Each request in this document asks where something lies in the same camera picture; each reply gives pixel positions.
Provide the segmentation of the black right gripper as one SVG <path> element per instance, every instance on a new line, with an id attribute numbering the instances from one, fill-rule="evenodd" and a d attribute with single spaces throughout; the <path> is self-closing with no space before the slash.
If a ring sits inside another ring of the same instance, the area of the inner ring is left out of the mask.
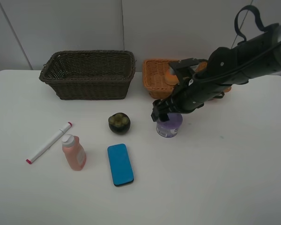
<path id="1" fill-rule="evenodd" d="M 151 118 L 153 122 L 170 120 L 169 113 L 191 113 L 213 98 L 222 98 L 224 91 L 232 86 L 229 79 L 218 79 L 209 82 L 189 79 L 177 85 L 172 93 L 163 100 L 153 102 Z"/>

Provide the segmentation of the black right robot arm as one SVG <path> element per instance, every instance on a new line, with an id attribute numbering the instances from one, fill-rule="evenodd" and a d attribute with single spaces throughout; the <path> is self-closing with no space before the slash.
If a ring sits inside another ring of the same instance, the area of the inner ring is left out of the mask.
<path id="1" fill-rule="evenodd" d="M 167 98 L 153 102 L 154 122 L 168 121 L 169 113 L 191 113 L 206 101 L 223 98 L 225 90 L 234 84 L 244 85 L 250 79 L 281 71 L 281 25 L 264 26 L 259 10 L 253 5 L 241 10 L 253 13 L 262 34 L 248 40 L 236 18 L 235 32 L 243 38 L 236 47 L 219 47 L 207 60 L 188 58 L 170 62 L 178 84 Z"/>

